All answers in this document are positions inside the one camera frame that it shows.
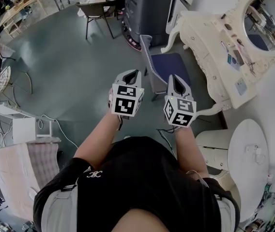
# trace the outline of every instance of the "white vanity dresser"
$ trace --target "white vanity dresser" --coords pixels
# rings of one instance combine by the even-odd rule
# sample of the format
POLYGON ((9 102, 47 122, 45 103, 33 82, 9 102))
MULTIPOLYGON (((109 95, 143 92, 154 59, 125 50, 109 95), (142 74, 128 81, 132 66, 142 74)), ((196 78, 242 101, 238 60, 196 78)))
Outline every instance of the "white vanity dresser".
POLYGON ((240 0, 224 15, 182 11, 168 45, 161 49, 162 53, 168 52, 179 33, 184 49, 194 52, 206 75, 208 92, 216 102, 213 108, 198 111, 197 116, 240 107, 257 95, 256 83, 275 64, 275 14, 268 13, 275 0, 258 1, 255 4, 257 0, 240 0), (255 21, 254 7, 258 7, 256 14, 266 18, 264 27, 255 21), (267 51, 251 42, 252 34, 269 47, 267 51))
MULTIPOLYGON (((275 68, 275 0, 240 0, 225 14, 182 11, 162 53, 171 49, 178 34, 184 49, 192 49, 215 101, 197 116, 239 108, 259 95, 257 82, 275 68)), ((206 164, 222 170, 213 177, 231 191, 241 210, 240 221, 250 218, 257 212, 269 173, 263 130, 247 119, 235 130, 204 131, 196 141, 206 164)))

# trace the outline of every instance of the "black t-shirt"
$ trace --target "black t-shirt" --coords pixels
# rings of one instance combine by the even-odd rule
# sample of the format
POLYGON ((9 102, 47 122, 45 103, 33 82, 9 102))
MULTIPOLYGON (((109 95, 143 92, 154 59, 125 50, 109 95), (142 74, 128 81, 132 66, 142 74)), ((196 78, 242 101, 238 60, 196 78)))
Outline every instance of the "black t-shirt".
POLYGON ((130 209, 156 215, 170 232, 221 231, 221 217, 215 194, 228 198, 239 209, 230 193, 218 182, 204 178, 202 185, 179 169, 177 160, 157 141, 135 137, 115 143, 100 169, 85 172, 91 165, 78 158, 65 168, 35 197, 34 223, 41 231, 44 205, 51 193, 76 180, 77 231, 110 232, 130 209))

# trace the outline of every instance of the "chair leg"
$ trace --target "chair leg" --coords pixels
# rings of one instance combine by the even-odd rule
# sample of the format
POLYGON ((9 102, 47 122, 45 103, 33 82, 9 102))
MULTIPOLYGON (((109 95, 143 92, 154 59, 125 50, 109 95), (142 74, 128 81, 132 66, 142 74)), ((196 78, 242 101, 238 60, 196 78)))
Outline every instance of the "chair leg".
POLYGON ((110 32, 110 35, 112 36, 112 38, 114 39, 114 36, 113 36, 113 33, 112 33, 112 31, 111 31, 111 29, 110 29, 110 27, 109 27, 109 24, 108 24, 108 22, 107 22, 107 19, 104 17, 104 20, 105 20, 105 22, 107 23, 107 26, 108 26, 108 30, 109 30, 109 32, 110 32))
POLYGON ((156 100, 156 98, 158 97, 158 95, 159 95, 159 94, 155 94, 155 95, 153 96, 152 102, 153 102, 154 100, 156 100))
POLYGON ((87 22, 86 22, 86 39, 88 37, 88 23, 89 23, 89 17, 87 17, 87 22))

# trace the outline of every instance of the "blue chair seat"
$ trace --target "blue chair seat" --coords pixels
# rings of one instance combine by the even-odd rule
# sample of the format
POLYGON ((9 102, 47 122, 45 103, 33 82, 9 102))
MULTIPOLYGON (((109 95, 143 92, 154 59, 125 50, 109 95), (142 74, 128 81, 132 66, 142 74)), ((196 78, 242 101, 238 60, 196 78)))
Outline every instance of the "blue chair seat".
POLYGON ((158 75, 168 83, 171 74, 178 75, 191 86, 186 66, 178 53, 152 55, 153 67, 158 75))

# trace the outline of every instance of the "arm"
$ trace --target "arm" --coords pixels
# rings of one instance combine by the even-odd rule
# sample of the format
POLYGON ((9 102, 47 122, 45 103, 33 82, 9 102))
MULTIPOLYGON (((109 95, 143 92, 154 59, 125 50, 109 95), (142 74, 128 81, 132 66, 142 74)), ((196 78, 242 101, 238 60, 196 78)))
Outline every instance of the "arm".
POLYGON ((74 157, 84 159, 94 168, 98 168, 111 149, 119 125, 118 115, 112 114, 109 110, 77 149, 74 157))
POLYGON ((194 170, 202 178, 208 178, 209 173, 202 153, 196 143, 195 136, 191 128, 180 128, 175 132, 177 158, 181 170, 188 172, 194 170))

